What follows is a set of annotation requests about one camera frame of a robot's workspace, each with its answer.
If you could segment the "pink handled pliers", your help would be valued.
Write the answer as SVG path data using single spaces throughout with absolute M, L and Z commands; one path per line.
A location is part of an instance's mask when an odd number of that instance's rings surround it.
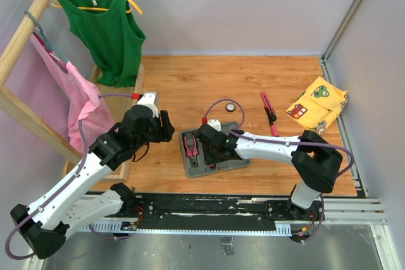
M 199 155 L 197 140 L 193 134 L 190 136 L 184 135 L 183 140 L 185 155 L 189 158 L 191 168 L 196 169 L 198 165 L 197 157 Z

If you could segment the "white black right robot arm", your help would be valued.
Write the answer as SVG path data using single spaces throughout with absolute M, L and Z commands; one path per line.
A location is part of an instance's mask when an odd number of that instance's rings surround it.
M 225 134 L 204 124 L 197 130 L 196 138 L 221 161 L 265 159 L 295 167 L 301 181 L 294 186 L 286 205 L 293 219 L 302 219 L 321 194 L 333 191 L 343 160 L 335 146 L 313 131 L 282 138 L 241 130 Z

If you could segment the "grey plastic tool case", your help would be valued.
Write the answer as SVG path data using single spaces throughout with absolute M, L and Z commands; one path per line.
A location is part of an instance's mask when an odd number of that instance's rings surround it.
M 241 159 L 230 150 L 236 143 L 229 136 L 230 130 L 237 128 L 237 122 L 217 123 L 211 120 L 209 123 L 214 130 L 204 127 L 179 134 L 186 176 L 197 178 L 250 165 L 250 160 Z

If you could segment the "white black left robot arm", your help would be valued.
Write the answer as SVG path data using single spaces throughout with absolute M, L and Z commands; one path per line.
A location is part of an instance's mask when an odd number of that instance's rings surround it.
M 133 106 L 122 122 L 86 147 L 87 152 L 77 166 L 52 189 L 29 206 L 18 204 L 11 210 L 15 228 L 6 240 L 6 254 L 12 259 L 19 258 L 10 250 L 15 233 L 23 237 L 34 256 L 47 259 L 88 224 L 109 215 L 131 215 L 137 210 L 137 201 L 133 191 L 123 183 L 112 185 L 99 198 L 84 204 L 77 205 L 77 201 L 122 163 L 134 160 L 141 147 L 170 142 L 174 131 L 166 110 L 155 114 L 150 106 Z

